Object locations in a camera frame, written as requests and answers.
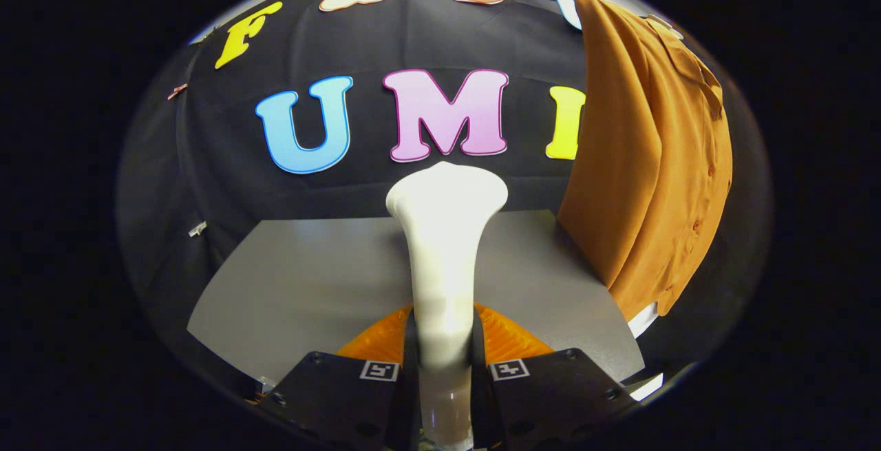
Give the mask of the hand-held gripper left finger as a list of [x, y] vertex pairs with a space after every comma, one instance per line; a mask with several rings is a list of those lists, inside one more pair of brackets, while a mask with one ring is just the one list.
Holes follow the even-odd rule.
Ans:
[[312, 351], [258, 403], [299, 450], [415, 450], [419, 403], [412, 307], [395, 310], [337, 353]]

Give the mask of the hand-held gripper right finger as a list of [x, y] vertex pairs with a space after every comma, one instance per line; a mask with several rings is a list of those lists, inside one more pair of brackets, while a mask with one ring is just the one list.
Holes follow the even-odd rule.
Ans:
[[471, 360], [476, 450], [582, 450], [639, 406], [583, 350], [551, 350], [482, 304]]

